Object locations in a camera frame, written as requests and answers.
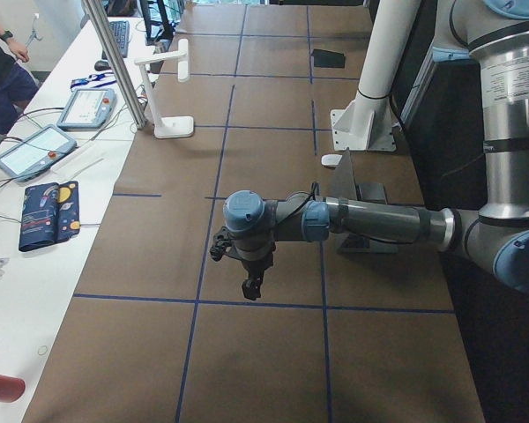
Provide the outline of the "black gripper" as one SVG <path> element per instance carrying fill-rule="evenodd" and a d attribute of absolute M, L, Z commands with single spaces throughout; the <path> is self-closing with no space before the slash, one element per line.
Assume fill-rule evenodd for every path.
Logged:
<path fill-rule="evenodd" d="M 242 259 L 242 266 L 248 272 L 248 278 L 242 282 L 242 293 L 245 299 L 254 300 L 261 298 L 261 285 L 265 271 L 273 266 L 273 252 L 257 260 Z"/>

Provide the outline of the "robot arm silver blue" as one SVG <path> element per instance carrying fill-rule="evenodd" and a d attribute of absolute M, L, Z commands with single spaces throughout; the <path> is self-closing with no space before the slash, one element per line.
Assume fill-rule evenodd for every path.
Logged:
<path fill-rule="evenodd" d="M 430 241 L 529 293 L 529 1 L 441 1 L 433 57 L 481 69 L 487 201 L 477 211 L 377 204 L 298 193 L 264 200 L 250 190 L 224 203 L 210 254 L 242 263 L 247 299 L 260 297 L 279 241 L 323 241 L 349 232 L 381 241 Z"/>

